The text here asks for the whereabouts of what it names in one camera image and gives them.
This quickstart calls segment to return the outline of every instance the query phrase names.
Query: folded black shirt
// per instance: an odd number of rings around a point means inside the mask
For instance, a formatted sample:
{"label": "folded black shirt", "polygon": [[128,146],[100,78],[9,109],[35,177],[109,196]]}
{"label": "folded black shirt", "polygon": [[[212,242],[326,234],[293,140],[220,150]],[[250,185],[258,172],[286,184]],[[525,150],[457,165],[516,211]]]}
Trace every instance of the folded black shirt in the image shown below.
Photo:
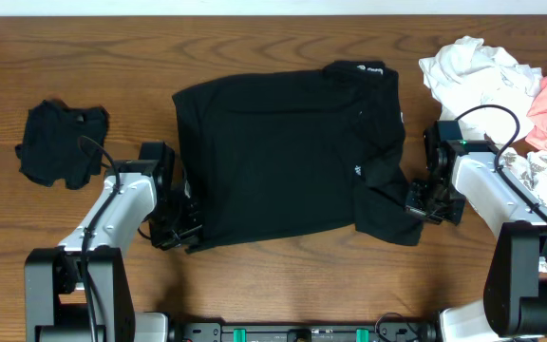
{"label": "folded black shirt", "polygon": [[173,96],[180,156],[205,213],[199,251],[356,223],[403,245],[405,129],[398,73],[382,62],[245,74]]}
{"label": "folded black shirt", "polygon": [[43,101],[28,112],[23,143],[16,146],[20,172],[44,186],[64,179],[68,189],[79,189],[90,175],[101,173],[103,154],[94,146],[79,148],[87,136],[103,145],[107,113],[102,107],[73,109],[58,101]]}

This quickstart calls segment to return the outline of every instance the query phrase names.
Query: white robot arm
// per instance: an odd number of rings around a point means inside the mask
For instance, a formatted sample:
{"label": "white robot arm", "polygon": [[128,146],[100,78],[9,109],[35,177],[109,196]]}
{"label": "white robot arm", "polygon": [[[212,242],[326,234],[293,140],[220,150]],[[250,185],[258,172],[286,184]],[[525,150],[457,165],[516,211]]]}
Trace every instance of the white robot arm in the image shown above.
{"label": "white robot arm", "polygon": [[[198,206],[184,189],[171,188],[174,157],[165,143],[146,142],[138,160],[115,161],[105,173],[103,192],[80,225],[58,247],[31,252],[25,263],[28,342],[174,340],[166,314],[134,312],[123,268],[123,257],[147,219],[154,247],[166,250],[196,238]],[[84,257],[95,329],[88,324],[89,305],[64,305],[59,298],[86,290]]]}
{"label": "white robot arm", "polygon": [[430,177],[411,184],[409,213],[458,224],[465,200],[498,240],[483,299],[438,317],[444,342],[494,342],[547,335],[547,208],[503,164],[491,142],[462,140],[456,121],[424,133]]}

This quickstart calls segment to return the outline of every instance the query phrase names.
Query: black cable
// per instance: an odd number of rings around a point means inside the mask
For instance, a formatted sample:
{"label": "black cable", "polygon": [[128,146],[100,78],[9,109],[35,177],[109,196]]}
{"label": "black cable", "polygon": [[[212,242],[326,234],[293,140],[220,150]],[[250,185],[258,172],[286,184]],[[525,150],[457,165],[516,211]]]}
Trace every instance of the black cable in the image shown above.
{"label": "black cable", "polygon": [[92,290],[90,288],[90,274],[87,270],[87,248],[88,243],[92,239],[92,233],[94,233],[94,230],[96,229],[96,224],[98,223],[99,219],[103,215],[106,208],[111,204],[115,196],[120,192],[120,171],[115,167],[115,164],[113,162],[113,158],[104,150],[102,146],[100,146],[97,142],[93,141],[92,139],[81,136],[78,138],[77,142],[82,151],[82,141],[86,141],[89,143],[92,143],[94,147],[102,152],[104,156],[109,160],[111,163],[111,168],[113,169],[113,172],[115,173],[115,184],[113,184],[113,189],[111,190],[111,194],[106,198],[103,205],[99,208],[99,210],[96,212],[90,223],[87,225],[87,227],[84,228],[84,239],[82,240],[82,254],[81,254],[81,267],[82,267],[82,282],[84,283],[84,292],[85,292],[85,304],[87,306],[87,315],[90,325],[90,335],[92,337],[92,342],[98,342],[98,330],[96,325],[96,314],[94,313],[94,302],[92,300]]}
{"label": "black cable", "polygon": [[497,104],[481,104],[481,105],[478,105],[478,106],[475,106],[474,108],[472,109],[469,109],[467,111],[465,111],[462,115],[458,116],[457,118],[455,118],[456,121],[460,120],[461,118],[463,118],[464,116],[466,116],[467,114],[475,111],[475,110],[479,110],[479,109],[483,109],[483,108],[496,108],[496,109],[500,109],[500,110],[503,110],[504,112],[508,113],[512,119],[514,119],[514,123],[516,125],[516,129],[515,129],[515,132],[514,134],[512,135],[512,138],[510,138],[510,140],[498,151],[498,153],[495,155],[495,158],[493,159],[493,166],[495,167],[495,170],[497,173],[500,174],[500,177],[501,179],[508,185],[508,187],[510,187],[510,189],[512,189],[512,191],[514,191],[517,195],[519,195],[520,199],[523,200],[525,203],[527,203],[527,206],[529,207],[529,209],[536,213],[541,219],[543,219],[544,222],[546,222],[547,224],[547,216],[541,211],[541,209],[539,209],[539,203],[534,203],[532,202],[526,194],[524,194],[522,191],[520,191],[520,189],[518,189],[513,183],[512,181],[508,178],[508,176],[506,176],[505,172],[502,171],[503,169],[503,165],[500,165],[500,157],[501,157],[501,154],[503,154],[503,151],[505,151],[509,146],[510,144],[512,144],[514,142],[514,140],[517,138],[517,136],[519,135],[519,132],[520,132],[520,123],[519,123],[519,118],[517,117],[516,114],[514,114],[514,112],[512,112],[512,110],[504,107],[504,106],[501,106],[501,105],[497,105]]}
{"label": "black cable", "polygon": [[413,329],[413,327],[411,327],[410,324],[408,324],[408,320],[406,320],[406,318],[405,318],[403,315],[401,315],[401,314],[399,314],[399,313],[384,313],[381,317],[379,317],[379,319],[377,319],[377,323],[375,323],[375,333],[379,336],[379,338],[380,338],[381,340],[383,340],[384,342],[391,342],[390,340],[388,340],[387,338],[385,338],[383,335],[381,335],[381,332],[379,332],[379,324],[381,323],[382,320],[384,320],[385,317],[387,317],[387,316],[389,316],[389,315],[391,315],[391,314],[395,314],[395,315],[399,316],[399,317],[405,322],[405,324],[406,324],[406,326],[408,327],[408,329],[409,329],[412,333],[414,333],[415,336],[417,336],[417,337],[415,337],[415,338],[413,338],[413,339],[407,340],[406,342],[413,342],[413,341],[417,341],[417,340],[420,339],[419,333],[418,333],[415,329]]}
{"label": "black cable", "polygon": [[[85,151],[84,151],[84,150],[82,149],[82,147],[81,147],[80,139],[82,139],[82,137],[78,138],[78,140],[77,140],[77,143],[80,145],[80,146],[79,146],[79,147],[80,147],[80,151],[82,151],[82,152],[85,154],[86,157],[91,158],[91,156],[90,156],[89,154],[85,153]],[[104,162],[101,162],[101,167],[104,167],[105,169],[108,169],[108,168],[111,167],[111,166],[105,164]]]}
{"label": "black cable", "polygon": [[139,235],[143,238],[146,238],[148,239],[149,241],[151,241],[151,237],[148,236],[147,234],[143,233],[142,230],[141,230],[141,227],[139,227]]}

